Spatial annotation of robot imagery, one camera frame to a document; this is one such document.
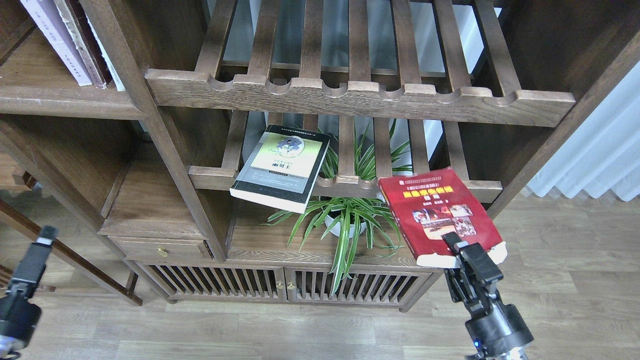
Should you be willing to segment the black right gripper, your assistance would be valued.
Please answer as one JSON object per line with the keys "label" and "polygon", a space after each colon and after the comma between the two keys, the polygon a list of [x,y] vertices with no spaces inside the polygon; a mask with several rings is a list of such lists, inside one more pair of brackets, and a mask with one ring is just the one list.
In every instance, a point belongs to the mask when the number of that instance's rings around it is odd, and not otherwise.
{"label": "black right gripper", "polygon": [[521,313],[505,305],[497,289],[503,272],[478,243],[469,244],[455,232],[442,235],[459,268],[445,269],[454,303],[463,302],[471,318],[465,323],[477,353],[470,359],[526,359],[525,348],[534,340]]}

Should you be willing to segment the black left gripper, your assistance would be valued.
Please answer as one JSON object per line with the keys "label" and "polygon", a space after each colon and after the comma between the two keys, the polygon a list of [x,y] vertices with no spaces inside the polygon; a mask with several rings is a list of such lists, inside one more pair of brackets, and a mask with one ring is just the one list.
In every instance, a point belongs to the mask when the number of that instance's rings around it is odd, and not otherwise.
{"label": "black left gripper", "polygon": [[45,225],[37,243],[30,244],[10,278],[6,296],[1,299],[0,335],[2,351],[19,351],[27,347],[42,315],[41,308],[30,303],[46,269],[46,260],[59,230]]}

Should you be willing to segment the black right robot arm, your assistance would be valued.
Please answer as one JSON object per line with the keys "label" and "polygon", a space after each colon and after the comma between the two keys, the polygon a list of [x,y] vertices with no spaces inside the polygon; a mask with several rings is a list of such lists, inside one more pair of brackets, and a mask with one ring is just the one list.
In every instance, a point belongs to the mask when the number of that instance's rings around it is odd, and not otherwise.
{"label": "black right robot arm", "polygon": [[444,272],[452,301],[464,303],[471,316],[465,327],[477,353],[466,359],[526,360],[525,348],[534,337],[517,307],[501,299],[503,272],[480,244],[468,244],[455,232],[442,239],[461,262]]}

